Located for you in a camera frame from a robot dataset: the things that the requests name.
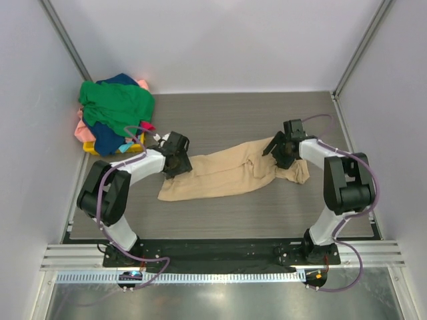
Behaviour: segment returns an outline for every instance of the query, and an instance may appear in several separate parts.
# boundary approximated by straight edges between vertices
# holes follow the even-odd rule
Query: green shirt
[[[83,118],[90,126],[96,121],[110,127],[122,137],[128,125],[151,122],[154,98],[150,92],[136,85],[85,81],[80,88],[79,102],[83,105]],[[137,129],[130,129],[135,134]]]

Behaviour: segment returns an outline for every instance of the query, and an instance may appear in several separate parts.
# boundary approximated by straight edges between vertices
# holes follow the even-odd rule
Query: beige cloth
[[[271,154],[262,151],[272,138],[242,143],[230,149],[190,157],[193,170],[165,180],[158,199],[180,201],[239,195],[260,189],[274,178],[305,183],[307,162],[295,161],[289,169],[279,169]]]

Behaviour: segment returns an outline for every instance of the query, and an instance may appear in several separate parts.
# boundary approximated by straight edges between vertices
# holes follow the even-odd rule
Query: laundry basket
[[[140,141],[144,143],[144,133],[141,134]],[[98,152],[95,151],[95,142],[84,142],[83,143],[83,150],[85,152],[89,152],[92,155],[99,155]],[[130,146],[128,150],[125,151],[125,153],[131,153],[131,152],[142,152],[142,147],[139,143],[134,143]]]

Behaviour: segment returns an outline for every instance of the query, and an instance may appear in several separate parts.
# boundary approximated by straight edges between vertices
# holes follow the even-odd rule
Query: pink cloth
[[[149,87],[147,84],[147,81],[145,80],[138,80],[136,81],[137,84],[142,88],[145,89],[147,91],[149,91]],[[80,142],[92,142],[95,141],[96,138],[93,136],[92,132],[86,127],[85,123],[83,122],[83,120],[81,120],[81,118],[83,118],[83,111],[81,109],[79,109],[79,111],[77,112],[77,116],[80,118],[79,123],[77,124],[77,127],[75,128],[74,131],[74,135],[75,137],[80,141]],[[149,124],[148,122],[141,122],[141,126],[147,130],[155,130],[155,127],[153,127],[151,124]]]
[[[90,142],[95,141],[95,137],[92,132],[86,127],[85,123],[81,118],[83,117],[83,111],[79,109],[77,112],[77,116],[80,118],[79,123],[77,124],[77,128],[75,128],[74,135],[81,142]]]

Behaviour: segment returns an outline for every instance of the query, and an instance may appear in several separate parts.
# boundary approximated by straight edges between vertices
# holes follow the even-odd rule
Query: purple cable
[[[162,262],[162,261],[166,261],[165,265],[160,269],[160,271],[154,276],[152,277],[149,281],[142,283],[141,285],[137,285],[133,288],[133,290],[138,290],[138,289],[142,289],[144,287],[147,287],[148,285],[150,285],[153,281],[155,281],[167,268],[167,266],[170,263],[170,258],[169,257],[162,257],[162,258],[156,258],[156,259],[145,259],[145,258],[140,258],[140,257],[136,257],[134,255],[131,255],[130,253],[128,253],[125,249],[123,249],[122,247],[120,247],[117,243],[114,242],[114,240],[109,236],[109,234],[104,230],[102,224],[101,224],[101,202],[102,202],[102,193],[103,193],[103,188],[105,186],[105,182],[107,181],[107,178],[109,177],[109,175],[116,169],[123,167],[124,165],[129,165],[131,163],[135,163],[136,161],[142,160],[147,156],[147,149],[145,148],[145,145],[133,134],[130,132],[129,128],[135,128],[135,129],[141,129],[143,132],[149,133],[149,134],[153,134],[151,131],[144,129],[142,127],[138,127],[135,125],[130,125],[124,128],[124,130],[126,131],[126,133],[132,137],[135,141],[137,141],[137,143],[139,143],[139,145],[141,145],[142,148],[142,153],[140,157],[136,157],[135,159],[129,160],[129,161],[123,161],[121,163],[118,163],[117,165],[111,167],[106,173],[105,175],[101,178],[101,182],[99,184],[99,189],[98,189],[98,197],[97,197],[97,207],[96,207],[96,223],[99,227],[99,229],[102,231],[102,233],[104,234],[104,236],[108,239],[108,241],[110,241],[110,243],[112,245],[114,245],[120,252],[122,252],[126,257],[129,257],[133,260],[136,261],[141,261],[141,262]],[[77,306],[77,307],[92,307],[104,300],[106,300],[107,298],[111,297],[112,295],[115,295],[116,293],[119,292],[123,292],[122,290],[115,290],[112,291],[108,294],[106,294],[105,296],[103,296],[102,298],[91,302],[91,303],[72,303],[73,305]],[[53,319],[55,320],[62,308],[64,307],[64,304],[66,301],[68,301],[68,296],[69,296],[70,292],[68,292],[61,304],[59,305],[57,311],[55,312],[55,315],[53,317]]]
[[[346,247],[350,248],[356,254],[356,256],[359,260],[359,265],[360,265],[358,276],[349,285],[347,285],[343,288],[339,288],[339,289],[323,289],[323,288],[317,288],[317,287],[314,287],[312,285],[309,285],[309,287],[311,289],[314,289],[316,291],[318,290],[318,291],[323,291],[323,292],[337,293],[337,292],[343,292],[345,290],[348,290],[348,289],[354,287],[357,284],[357,282],[359,282],[360,278],[362,277],[364,268],[363,268],[362,257],[360,256],[360,254],[356,250],[356,248],[353,247],[351,244],[337,240],[336,238],[337,238],[338,233],[340,232],[341,228],[346,224],[347,221],[349,221],[350,219],[355,218],[355,217],[362,217],[364,215],[367,215],[374,210],[374,208],[377,206],[378,200],[380,198],[380,184],[378,183],[378,178],[377,178],[375,172],[373,172],[373,170],[369,167],[369,165],[367,165],[363,160],[359,159],[358,157],[356,157],[355,155],[352,155],[349,152],[341,151],[337,148],[331,147],[330,145],[327,145],[326,143],[324,143],[323,141],[320,140],[320,137],[324,136],[334,126],[334,118],[331,115],[327,115],[327,114],[314,115],[312,117],[308,117],[308,118],[304,119],[302,122],[305,122],[307,120],[314,119],[317,117],[329,117],[331,119],[331,123],[330,123],[329,127],[321,135],[319,135],[318,144],[321,145],[323,148],[326,148],[327,150],[330,150],[330,151],[336,152],[340,155],[343,155],[345,157],[351,158],[351,159],[357,161],[360,165],[362,165],[371,175],[372,180],[374,182],[375,191],[376,191],[374,202],[371,204],[371,206],[369,206],[369,208],[363,210],[363,212],[361,212],[361,213],[356,213],[354,215],[345,217],[344,220],[342,220],[335,227],[335,229],[332,231],[332,239],[334,240],[335,243],[337,243],[339,245],[345,245]]]

